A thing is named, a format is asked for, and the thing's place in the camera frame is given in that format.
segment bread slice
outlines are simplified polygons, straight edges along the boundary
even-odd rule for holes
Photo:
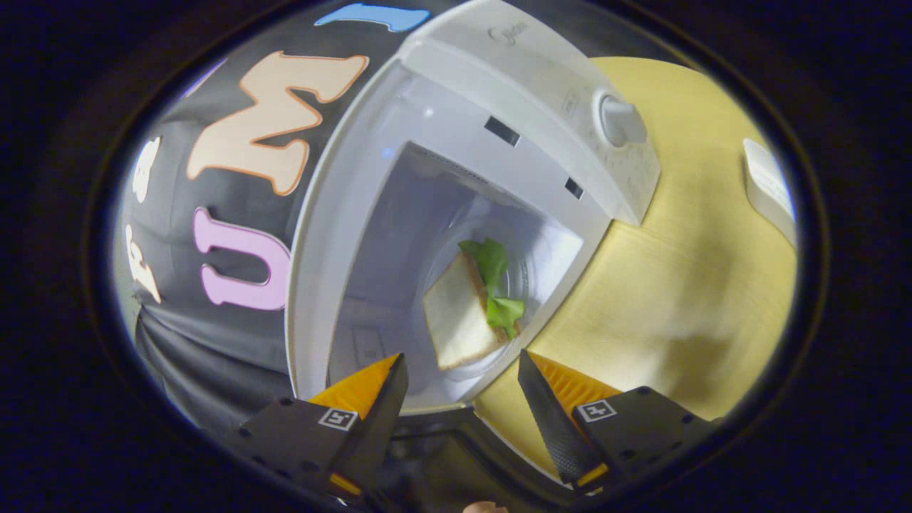
[[[488,324],[487,301],[478,266],[464,251],[424,294],[424,321],[442,371],[480,360],[509,340],[506,330]]]

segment black background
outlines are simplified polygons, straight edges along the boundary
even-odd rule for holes
[[[3,339],[2,497],[11,510],[301,509],[226,460],[186,445],[125,390],[92,335],[78,280],[79,230],[91,176],[35,172],[54,159],[51,127],[150,35],[198,2],[32,2],[4,13],[10,90],[3,208],[7,266]],[[199,46],[231,12],[268,2],[226,0],[208,23],[158,44]],[[801,375],[776,413],[727,454],[635,510],[889,510],[900,467],[907,380],[908,31],[903,8],[775,0],[757,5],[645,0],[727,58],[793,122],[817,157],[833,240],[830,294]],[[149,69],[178,66],[147,51]],[[139,101],[126,91],[112,102]],[[111,105],[112,112],[123,106]],[[123,119],[98,116],[93,133]]]

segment lettuce leaf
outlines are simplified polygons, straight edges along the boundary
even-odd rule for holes
[[[507,270],[507,254],[503,245],[486,238],[483,243],[464,240],[459,243],[459,247],[472,256],[482,275],[484,287],[488,291],[488,324],[493,328],[503,328],[511,339],[515,338],[516,329],[513,324],[525,313],[525,303],[506,298],[501,291],[501,277]]]

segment yellow table surface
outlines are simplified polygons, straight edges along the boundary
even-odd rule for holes
[[[715,83],[642,58],[594,58],[637,105],[661,163],[642,226],[612,222],[583,276],[529,346],[626,391],[648,385],[708,420],[749,390],[779,341],[795,252],[748,202],[742,140],[765,146]],[[474,400],[556,475],[514,363]]]

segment sandwich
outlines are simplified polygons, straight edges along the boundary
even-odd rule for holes
[[[460,253],[424,294],[422,306],[442,371],[480,360],[519,335],[522,301],[502,293],[503,246],[460,242]]]

